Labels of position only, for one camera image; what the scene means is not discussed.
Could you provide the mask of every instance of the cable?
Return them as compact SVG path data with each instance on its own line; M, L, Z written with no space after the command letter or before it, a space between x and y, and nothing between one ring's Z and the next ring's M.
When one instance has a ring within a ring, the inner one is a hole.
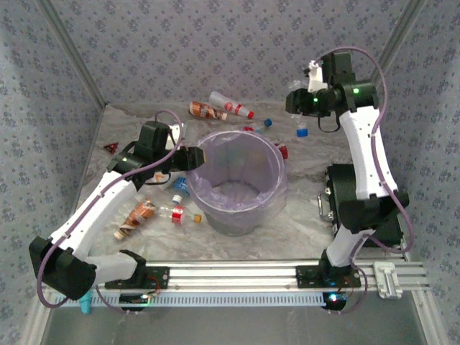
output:
M151 295L153 293L159 293L161 290L161 286L160 286L160 283L158 282L158 279L155 278L153 275L148 275L147 279L153 280L155 282L155 291L149 291L148 293L146 293L146 295Z
M97 286L97 285L96 285L96 293L98 294L98 296L101 299L102 303L105 304L108 309L116 311L117 313L120 313L120 314L129 314L129 310L123 310L123 309L115 307L112 304L110 304L109 302L107 302L107 300L102 296L102 293L99 290L99 286Z
M137 140L130 142L127 146L124 147L122 152L128 152L130 149L132 149L135 146L135 144L137 144Z
M371 131L372 158L374 160L375 169L377 170L377 174L379 175L379 179L380 179L380 182L381 182L383 188L387 191L389 197L391 197L391 199L395 203L397 209L402 214L402 217L404 218L406 224L408 225L408 231L409 231L409 242L407 243L406 247L402 248L402 249L394 249L394 248L387 247L381 241L379 241L378 239L375 239L371 235L364 235L363 237L366 238L366 239L369 238L377 246L379 246L380 248L384 249L386 252L390 252L390 253L393 253L393 254L404 254L404 253L409 252L412 249L412 247L413 247L413 245L415 243L415 231L414 231L412 222L410 221L410 217L409 217L408 213L404 209L403 205L401 205L401 202L397 199L396 195L393 193L391 188L388 186L387 181L385 180L385 175L384 175L384 173L382 171L382 167L380 166L379 158L378 158L378 155L377 155L377 143L375 142L375 134L377 133L377 130L380 127L380 122L382 122L382 120L385 117L385 112L387 110L387 105L388 105L387 81L385 80L385 75L384 75L384 73L382 71L382 68L380 67L380 65L377 62L377 60L375 59L375 57L370 55L366 50L364 50L362 48L352 47L352 46L337 47L337 48L334 48L332 50L329 50L328 52L324 53L322 56L327 55L327 54L331 54L332 52L337 52L337 51L340 51L340 50L352 50L354 52L360 52L361 54L366 55L372 61L374 66L376 67L376 69L377 69L377 71L379 73L380 79L382 80L383 105L382 105L382 108L380 109L379 116L377 117L377 120L375 120L374 126L372 127L372 131Z
M172 131L170 131L170 138L171 138L172 144L175 146L175 140L174 140Z
M164 185L168 182L170 182L170 179L171 179L171 173L169 172L168 174L168 178L166 181L163 181L163 182L146 182L144 183L145 185Z
M337 123L337 127L332 130L332 131L325 131L324 129L321 128L321 117L318 116L318 128L320 131L322 131L323 133L334 133L334 132L337 132L338 130L340 130L341 128L341 125L340 125L340 121L339 121L339 117L336 115L336 123Z
M358 248L360 248L360 246L362 245L362 243L365 241L364 239L364 236L359 239L359 241L354 245L353 249L351 250L351 253L350 253L350 256L349 256L349 259L350 259L350 266L353 270L357 270L359 273L362 274L362 277L364 278L364 292L362 294L362 296L360 297L360 299L358 299L358 302L356 302L355 305L353 305L352 307L348 308L347 310L345 311L337 311L337 310L328 310L328 312L330 314L336 314L336 315L343 315L343 314L348 314L348 313L351 313L353 311L355 311L363 302L364 300L366 299L367 297L367 290L368 290L368 286L367 286L367 275L366 275L366 272L361 268L361 267L358 267L355 265L354 263L354 257L356 256L357 252L358 252Z
M114 185L116 185L118 182L120 182L121 180L124 180L125 178L129 177L129 176L132 176L132 175L135 175L135 174L138 174L138 173L143 173L144 171L147 171L147 170L150 170L160 164L162 164L163 162L165 162L166 160L169 160L170 157L174 154L175 151L177 151L177 149L179 148L179 145L180 145L180 142L182 141L182 136L183 136L183 128L182 128L182 122L180 121L179 119L179 116L172 112L172 111L169 111L169 110L160 110L158 111L156 114L155 114L155 120L158 116L158 114L161 114L161 113L168 113L170 115L172 115L177 124L179 125L179 138L178 138L178 142L176 143L176 145L174 145L174 147L171 149L171 151L168 152L167 155L165 155L163 158L161 158L160 160L156 161L156 162L153 162L152 164L149 164L145 167L141 167L140 169L136 169L136 170L132 170L132 171L129 171L129 172L126 172L124 173L123 175L119 176L118 178L116 178L115 180L111 181L106 187L104 187L101 192L89 203L89 205L83 210L83 212L81 213L81 215L75 220L75 222L69 227L69 229L64 233L64 235L62 237L60 237L51 247L50 249L48 249L48 251L46 252L45 256L43 257L43 260L42 260L42 264L40 265L40 268L38 269L38 274L37 274L37 294L38 294L38 298L40 299L40 302L45 306L45 307L48 307L48 308L58 308L60 306L62 306L64 303L66 303L68 301L68 298L65 298L64 300L62 300L61 302L57 303L57 304L52 304L52 303L49 303L46 299L45 299L45 296L43 294L43 289L42 289L42 281L43 281L43 273L45 272L45 267L46 267L46 264L48 263L48 260L50 259L52 253L72 234L72 232L76 229L76 227L78 226L78 224L85 218L85 216L88 214L88 212L94 207L94 205L96 205L96 203L98 202L98 200L100 198L103 198L104 194L110 189L112 188Z
M351 292L350 294L348 295L348 298L350 298L353 293L354 293L354 286L353 286L353 282L348 278L348 277L344 277L344 284L348 284L349 287L351 287ZM336 293L340 293L342 291L342 289L345 288L345 286L341 286Z

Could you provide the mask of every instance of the white robotic arm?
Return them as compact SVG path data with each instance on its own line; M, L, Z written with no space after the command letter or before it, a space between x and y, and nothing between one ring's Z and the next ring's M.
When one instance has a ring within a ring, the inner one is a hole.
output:
M145 259L139 255L127 250L102 257L89 257L88 253L108 219L122 203L133 198L156 171L166 174L188 171L204 163L204 152L198 147L168 150L178 147L180 138L178 125L170 128L157 121L143 124L139 140L112 159L98 187L70 219L48 239L38 236L30 244L37 278L74 300L91 286L103 282L123 280L130 286L142 284L147 269Z
M365 239L386 219L395 214L396 205L386 187L408 204L407 194L399 193L388 167L380 129L372 134L379 117L377 90L368 80L357 81L351 68L349 51L330 52L321 61L311 61L304 71L308 74L308 90L298 89L286 98L286 111L294 114L322 117L335 113L338 128L343 127L353 159L356 200L338 205L341 225L333 243L323 252L319 270L323 279L334 284L334 276L343 279L350 271L351 256ZM372 156L371 138L386 186L380 181Z

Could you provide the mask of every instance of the purple plastic bag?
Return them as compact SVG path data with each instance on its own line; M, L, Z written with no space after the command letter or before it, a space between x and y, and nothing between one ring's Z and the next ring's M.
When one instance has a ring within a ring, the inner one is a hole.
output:
M206 163L187 173L190 196L216 230L247 234L286 206L288 179L279 151L254 132L218 132L202 139Z

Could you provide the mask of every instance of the white bottle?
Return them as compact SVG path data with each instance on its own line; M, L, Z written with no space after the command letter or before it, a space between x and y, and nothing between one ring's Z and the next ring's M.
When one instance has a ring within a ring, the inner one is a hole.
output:
M209 103L213 104L214 106L220 106L227 111L231 111L235 115L247 116L248 119L252 119L254 116L253 111L250 111L245 106L235 102L233 99L225 97L217 91L211 92L211 95L209 95Z

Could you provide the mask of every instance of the patterned wallpaper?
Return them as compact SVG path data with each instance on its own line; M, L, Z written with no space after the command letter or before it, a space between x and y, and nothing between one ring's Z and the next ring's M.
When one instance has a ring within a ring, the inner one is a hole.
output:
M408 0L54 0L109 103L283 100L337 45L378 55ZM361 77L371 65L356 58Z
M27 247L69 214L99 109L31 0L0 1L0 344L35 295Z
M446 331L460 344L460 3L428 3L389 71L382 132Z

